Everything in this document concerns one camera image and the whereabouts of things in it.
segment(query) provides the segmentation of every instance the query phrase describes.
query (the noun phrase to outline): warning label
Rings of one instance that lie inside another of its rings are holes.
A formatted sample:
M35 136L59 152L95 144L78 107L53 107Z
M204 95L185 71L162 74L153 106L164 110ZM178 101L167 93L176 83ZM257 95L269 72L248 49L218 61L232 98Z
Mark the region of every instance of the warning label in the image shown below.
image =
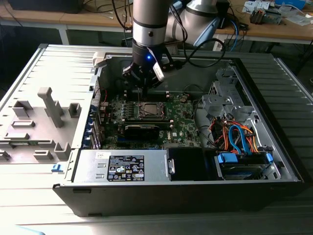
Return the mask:
M108 181L144 181L144 156L110 156Z

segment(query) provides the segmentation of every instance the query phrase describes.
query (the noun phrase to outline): yellow wire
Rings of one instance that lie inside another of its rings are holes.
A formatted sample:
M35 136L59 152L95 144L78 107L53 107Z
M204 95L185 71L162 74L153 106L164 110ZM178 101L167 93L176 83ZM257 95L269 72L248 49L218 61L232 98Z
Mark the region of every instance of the yellow wire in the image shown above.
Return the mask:
M256 147L256 144L255 144L255 136L253 137L253 145L255 147L256 152L259 153L258 148Z

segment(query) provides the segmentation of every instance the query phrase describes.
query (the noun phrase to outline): electronic components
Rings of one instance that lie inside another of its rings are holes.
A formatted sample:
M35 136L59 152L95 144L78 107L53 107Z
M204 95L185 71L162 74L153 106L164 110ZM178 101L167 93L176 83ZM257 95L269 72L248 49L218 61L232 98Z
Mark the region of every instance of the electronic components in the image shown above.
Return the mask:
M160 128L148 125L125 126L124 136L126 140L150 140L155 141L159 137Z
M166 93L166 101L109 99L105 118L104 149L162 149L168 146L200 146L196 125L191 119L191 101L181 103L182 96Z
M224 180L253 180L264 178L262 172L273 162L267 152L252 155L222 152L215 157L219 177Z

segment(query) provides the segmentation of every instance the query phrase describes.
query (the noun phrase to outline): workbench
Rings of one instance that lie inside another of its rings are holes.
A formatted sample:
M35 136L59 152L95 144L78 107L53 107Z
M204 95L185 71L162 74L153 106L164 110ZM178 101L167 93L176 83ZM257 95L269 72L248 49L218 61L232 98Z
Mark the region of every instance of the workbench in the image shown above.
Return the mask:
M109 4L109 0L98 0L97 5ZM245 0L231 0L231 5L237 18L240 22L249 25L249 30L245 36L245 40L262 41L262 42L280 42L280 43L294 43L294 44L309 44L313 39L313 24L306 26L299 26L292 22L283 19L280 25L250 24L249 14L242 13L243 4ZM66 14L60 12L36 12L36 11L16 11L12 10L11 6L6 3L7 9L24 27L42 27L54 28L59 30L62 43L69 45L67 30L91 30L104 32L123 32L123 29L118 24L116 16L109 19L106 16L110 14L91 13L83 10L79 14ZM111 6L105 6L101 10L110 10ZM304 11L313 11L313 7L306 5ZM124 9L118 9L119 16L122 17ZM3 5L0 5L0 23L2 25L20 26L18 22L8 13ZM214 37L222 41L229 39L234 30L231 26L224 29L218 29Z
M30 83L38 78L41 83L52 86L51 77L60 76L65 71L64 83L80 80L80 92L87 92L93 75L92 57L108 47L41 45L18 76L7 95L0 102L0 112L6 111L6 103L14 98L28 99L29 91L37 90L40 84ZM216 56L219 52L199 52L201 56ZM295 78L279 59L270 54L229 53L225 57L240 58L254 82L266 97L271 107L282 111L283 104L290 104L293 114L312 110L301 98L300 84L292 85ZM40 71L49 71L42 76ZM60 92L63 86L52 86ZM282 93L291 98L282 98ZM64 95L60 102L72 102L74 97ZM286 129L297 126L301 135L312 136L311 128L303 127L305 121L295 121L297 117L280 119ZM313 174L312 138L296 138L293 143L298 151L303 151L305 164ZM311 234L313 233L312 188L297 197L286 198L259 212L229 212L209 214L173 214L154 216L116 216L116 217L77 217L68 206L52 191L52 185L64 178L63 173L52 173L53 163L45 164L0 164L0 214L4 224L18 224L44 232L46 235L63 234Z

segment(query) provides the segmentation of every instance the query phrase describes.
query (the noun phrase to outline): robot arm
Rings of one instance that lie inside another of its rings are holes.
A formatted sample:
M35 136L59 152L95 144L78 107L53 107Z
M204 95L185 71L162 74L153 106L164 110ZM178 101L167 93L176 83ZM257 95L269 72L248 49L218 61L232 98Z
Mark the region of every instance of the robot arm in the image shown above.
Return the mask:
M183 41L182 29L172 14L173 0L134 0L133 61L123 69L123 76L142 89L158 86L174 70L182 68L182 61L174 61L168 52L165 36ZM178 1L179 15L188 32L187 43L195 46L213 37L218 26L216 0Z

